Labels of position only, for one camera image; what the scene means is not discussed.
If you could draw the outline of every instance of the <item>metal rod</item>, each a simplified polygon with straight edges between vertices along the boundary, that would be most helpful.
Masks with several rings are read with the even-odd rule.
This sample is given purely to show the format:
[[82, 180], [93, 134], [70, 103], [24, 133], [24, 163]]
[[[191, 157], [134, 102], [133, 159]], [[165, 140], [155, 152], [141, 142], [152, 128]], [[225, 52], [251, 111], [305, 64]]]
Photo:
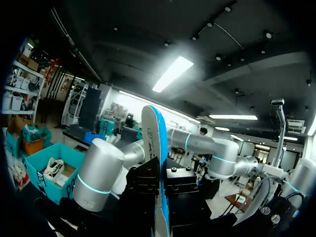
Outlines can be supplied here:
[[219, 29], [221, 29], [222, 31], [224, 31], [230, 38], [232, 38], [232, 39], [236, 42], [236, 44], [238, 44], [238, 46], [239, 46], [240, 48], [242, 48], [241, 44], [238, 43], [238, 41], [237, 41], [231, 34], [229, 34], [223, 27], [221, 27], [220, 25], [218, 25], [216, 22], [214, 22], [214, 25], [217, 26], [217, 27], [218, 27]]

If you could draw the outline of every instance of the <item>dark ceiling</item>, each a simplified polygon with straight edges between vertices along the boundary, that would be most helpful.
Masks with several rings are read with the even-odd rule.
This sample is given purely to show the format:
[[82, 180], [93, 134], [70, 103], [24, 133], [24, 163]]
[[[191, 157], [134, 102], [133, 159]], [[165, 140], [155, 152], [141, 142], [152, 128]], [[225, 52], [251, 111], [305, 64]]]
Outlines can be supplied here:
[[[227, 5], [231, 12], [223, 11]], [[311, 68], [306, 49], [290, 24], [264, 0], [65, 0], [56, 11], [103, 82], [193, 117], [237, 113], [259, 118], [216, 121], [236, 133], [269, 138], [270, 101], [276, 98], [285, 99], [289, 119], [311, 125], [316, 85], [307, 87]], [[206, 27], [197, 41], [191, 40], [209, 19], [213, 27]], [[272, 39], [264, 36], [264, 30], [273, 33]], [[216, 54], [222, 55], [221, 61]], [[194, 66], [162, 93], [153, 92], [178, 56]]]

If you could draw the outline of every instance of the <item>white wall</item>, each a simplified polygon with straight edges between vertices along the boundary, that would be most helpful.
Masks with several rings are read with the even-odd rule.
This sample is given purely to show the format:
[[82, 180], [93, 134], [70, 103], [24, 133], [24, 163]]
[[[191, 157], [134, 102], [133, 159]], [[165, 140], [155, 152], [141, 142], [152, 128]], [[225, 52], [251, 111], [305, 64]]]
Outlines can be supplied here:
[[[142, 109], [146, 105], [150, 105], [147, 102], [138, 100], [136, 98], [130, 97], [128, 95], [122, 94], [117, 90], [112, 90], [111, 95], [109, 96], [104, 109], [109, 109], [112, 102], [125, 106], [128, 109], [128, 112], [134, 115], [134, 120], [141, 121]], [[158, 108], [162, 113], [167, 127], [177, 126], [185, 127], [186, 131], [198, 133], [199, 124], [188, 121], [186, 118], [175, 115], [169, 111]]]

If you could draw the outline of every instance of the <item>teal plastic bin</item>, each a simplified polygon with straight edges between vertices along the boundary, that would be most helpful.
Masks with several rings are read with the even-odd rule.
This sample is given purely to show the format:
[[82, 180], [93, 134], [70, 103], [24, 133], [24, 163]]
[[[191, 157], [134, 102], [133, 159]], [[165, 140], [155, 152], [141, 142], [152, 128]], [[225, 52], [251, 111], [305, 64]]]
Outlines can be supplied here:
[[[66, 183], [60, 188], [46, 179], [43, 171], [46, 169], [49, 159], [62, 159], [65, 163], [76, 168]], [[73, 190], [77, 174], [82, 165], [84, 154], [77, 152], [62, 143], [54, 144], [29, 157], [25, 158], [31, 183], [42, 191], [49, 199], [59, 205], [61, 198], [73, 198]]]

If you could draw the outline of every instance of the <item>wooden shelf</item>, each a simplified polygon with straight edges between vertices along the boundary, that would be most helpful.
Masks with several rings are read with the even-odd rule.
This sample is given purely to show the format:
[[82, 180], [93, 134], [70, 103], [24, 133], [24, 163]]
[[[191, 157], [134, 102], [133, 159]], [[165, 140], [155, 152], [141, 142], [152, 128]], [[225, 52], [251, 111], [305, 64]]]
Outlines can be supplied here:
[[15, 91], [15, 92], [19, 92], [19, 93], [23, 93], [23, 94], [27, 94], [27, 95], [32, 95], [32, 96], [38, 95], [38, 92], [31, 92], [28, 90], [23, 90], [23, 89], [11, 87], [8, 85], [6, 85], [4, 88], [5, 88], [5, 90], [11, 90], [11, 91]]
[[19, 63], [18, 61], [14, 61], [13, 65], [15, 65], [15, 66], [23, 69], [24, 71], [27, 71], [27, 72], [29, 72], [29, 73], [31, 73], [31, 74], [39, 77], [39, 78], [44, 78], [44, 76], [42, 74], [39, 74], [38, 72], [35, 72], [34, 70], [24, 66], [23, 64]]
[[15, 111], [15, 110], [2, 110], [3, 115], [33, 115], [34, 111]]

